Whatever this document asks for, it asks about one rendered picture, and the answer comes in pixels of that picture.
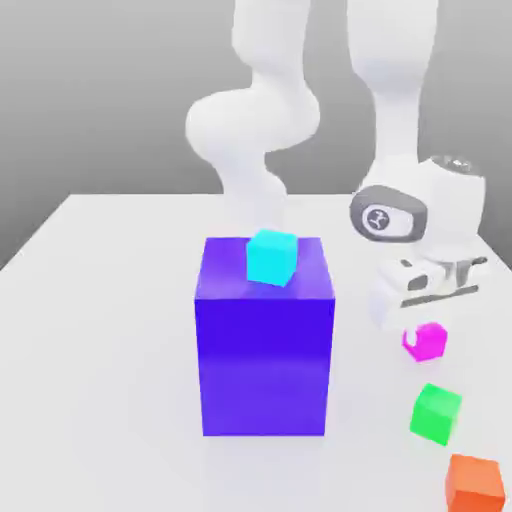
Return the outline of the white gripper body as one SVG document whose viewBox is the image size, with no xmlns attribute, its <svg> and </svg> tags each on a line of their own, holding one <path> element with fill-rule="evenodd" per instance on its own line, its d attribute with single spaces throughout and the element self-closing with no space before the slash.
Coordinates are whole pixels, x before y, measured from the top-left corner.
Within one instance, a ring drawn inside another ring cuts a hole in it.
<svg viewBox="0 0 512 512">
<path fill-rule="evenodd" d="M 375 324 L 383 330 L 407 330 L 437 321 L 437 304 L 477 293 L 479 289 L 478 284 L 470 284 L 449 293 L 404 292 L 384 278 L 378 278 L 368 297 L 368 311 Z"/>
</svg>

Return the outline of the small magenta cube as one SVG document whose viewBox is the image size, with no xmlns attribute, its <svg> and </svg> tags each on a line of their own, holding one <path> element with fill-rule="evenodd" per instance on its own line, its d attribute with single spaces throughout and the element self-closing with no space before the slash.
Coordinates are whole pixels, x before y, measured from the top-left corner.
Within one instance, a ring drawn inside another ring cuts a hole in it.
<svg viewBox="0 0 512 512">
<path fill-rule="evenodd" d="M 448 333 L 439 323 L 430 322 L 421 324 L 417 328 L 417 345 L 415 347 L 402 346 L 416 362 L 424 362 L 440 358 L 444 354 Z"/>
</svg>

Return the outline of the small green cube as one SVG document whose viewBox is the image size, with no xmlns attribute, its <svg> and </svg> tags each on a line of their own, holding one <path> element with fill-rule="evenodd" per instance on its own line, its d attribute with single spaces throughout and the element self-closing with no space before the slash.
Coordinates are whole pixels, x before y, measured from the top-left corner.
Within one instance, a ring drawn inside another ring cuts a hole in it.
<svg viewBox="0 0 512 512">
<path fill-rule="evenodd" d="M 460 394 L 427 383 L 414 403 L 410 431 L 446 446 L 457 423 L 461 404 Z"/>
</svg>

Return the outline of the small cyan cube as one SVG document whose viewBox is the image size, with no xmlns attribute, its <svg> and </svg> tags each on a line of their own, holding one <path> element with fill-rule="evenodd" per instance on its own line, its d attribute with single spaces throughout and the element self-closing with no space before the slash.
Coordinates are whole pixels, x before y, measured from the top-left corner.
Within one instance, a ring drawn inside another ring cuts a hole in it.
<svg viewBox="0 0 512 512">
<path fill-rule="evenodd" d="M 298 261 L 295 234 L 263 229 L 246 245 L 247 279 L 285 287 L 293 277 Z"/>
</svg>

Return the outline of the small orange cube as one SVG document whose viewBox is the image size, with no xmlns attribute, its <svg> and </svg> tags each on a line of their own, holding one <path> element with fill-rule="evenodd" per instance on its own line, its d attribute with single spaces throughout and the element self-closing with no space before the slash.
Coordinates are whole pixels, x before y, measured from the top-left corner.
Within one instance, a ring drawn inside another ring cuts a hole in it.
<svg viewBox="0 0 512 512">
<path fill-rule="evenodd" d="M 502 512 L 506 501 L 499 463 L 453 454 L 445 479 L 447 512 Z"/>
</svg>

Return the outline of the large purple box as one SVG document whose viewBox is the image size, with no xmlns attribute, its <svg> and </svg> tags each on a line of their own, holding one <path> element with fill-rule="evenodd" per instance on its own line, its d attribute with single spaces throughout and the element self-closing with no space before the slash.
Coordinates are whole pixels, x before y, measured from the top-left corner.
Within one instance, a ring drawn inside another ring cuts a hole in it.
<svg viewBox="0 0 512 512">
<path fill-rule="evenodd" d="M 322 242 L 284 287 L 246 277 L 245 238 L 206 240 L 194 297 L 206 436 L 325 432 L 335 293 Z"/>
</svg>

